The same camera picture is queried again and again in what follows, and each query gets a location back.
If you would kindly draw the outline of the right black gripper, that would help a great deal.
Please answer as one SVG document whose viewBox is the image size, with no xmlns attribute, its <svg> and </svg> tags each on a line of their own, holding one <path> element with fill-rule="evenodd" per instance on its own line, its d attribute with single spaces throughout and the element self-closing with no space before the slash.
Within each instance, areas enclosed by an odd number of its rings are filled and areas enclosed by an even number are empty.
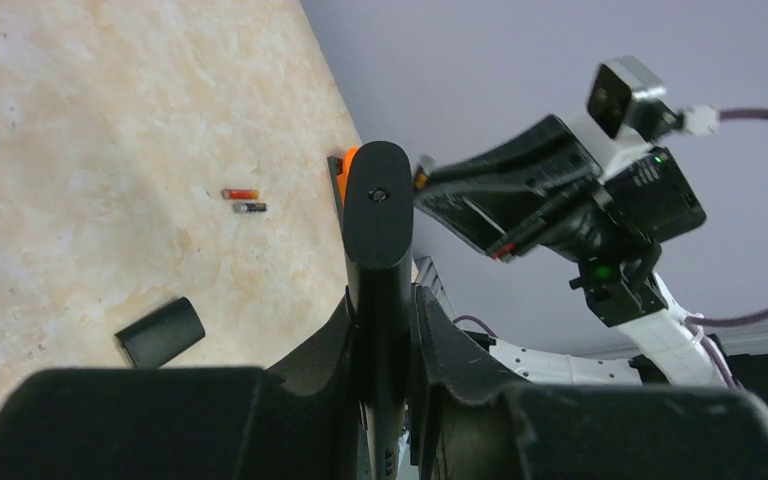
<svg viewBox="0 0 768 480">
<path fill-rule="evenodd" d="M 620 259 L 623 224 L 608 184 L 623 171 L 623 134 L 586 114 L 548 115 L 468 160 L 421 158 L 414 204 L 486 257 L 510 262 L 544 247 L 571 262 Z"/>
</svg>

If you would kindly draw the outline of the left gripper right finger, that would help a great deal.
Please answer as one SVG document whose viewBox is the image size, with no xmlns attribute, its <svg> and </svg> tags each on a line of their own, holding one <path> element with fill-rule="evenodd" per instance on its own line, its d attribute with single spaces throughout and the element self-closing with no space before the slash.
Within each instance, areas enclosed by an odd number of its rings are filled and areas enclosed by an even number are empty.
<svg viewBox="0 0 768 480">
<path fill-rule="evenodd" d="M 768 408 L 730 389 L 539 385 L 413 290 L 411 461 L 423 479 L 768 479 Z"/>
</svg>

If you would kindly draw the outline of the black battery cover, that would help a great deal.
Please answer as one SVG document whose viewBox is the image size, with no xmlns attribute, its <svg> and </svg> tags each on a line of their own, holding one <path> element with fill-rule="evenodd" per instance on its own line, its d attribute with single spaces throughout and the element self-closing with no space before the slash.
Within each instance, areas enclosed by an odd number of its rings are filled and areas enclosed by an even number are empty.
<svg viewBox="0 0 768 480">
<path fill-rule="evenodd" d="M 205 329 L 191 301 L 177 298 L 114 335 L 132 368 L 156 369 L 198 343 Z"/>
</svg>

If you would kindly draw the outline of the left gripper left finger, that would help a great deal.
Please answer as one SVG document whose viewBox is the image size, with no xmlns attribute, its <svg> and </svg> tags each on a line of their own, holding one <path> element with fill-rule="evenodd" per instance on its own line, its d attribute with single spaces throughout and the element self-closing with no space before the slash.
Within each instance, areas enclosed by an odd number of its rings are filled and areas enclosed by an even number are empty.
<svg viewBox="0 0 768 480">
<path fill-rule="evenodd" d="M 349 308 L 278 363 L 49 369 L 0 409 L 0 479 L 352 479 Z"/>
</svg>

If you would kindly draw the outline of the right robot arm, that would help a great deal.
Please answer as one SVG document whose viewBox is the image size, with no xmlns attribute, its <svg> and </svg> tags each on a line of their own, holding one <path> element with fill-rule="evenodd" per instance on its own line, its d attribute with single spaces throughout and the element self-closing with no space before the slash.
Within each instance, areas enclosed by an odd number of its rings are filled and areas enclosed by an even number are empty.
<svg viewBox="0 0 768 480">
<path fill-rule="evenodd" d="M 662 122 L 564 121 L 550 115 L 471 159 L 419 159 L 416 207 L 486 257 L 509 262 L 538 247 L 574 263 L 570 287 L 608 328 L 629 338 L 673 385 L 735 387 L 706 327 L 768 320 L 768 308 L 731 319 L 682 307 L 657 274 L 665 242 L 706 214 L 658 139 Z"/>
</svg>

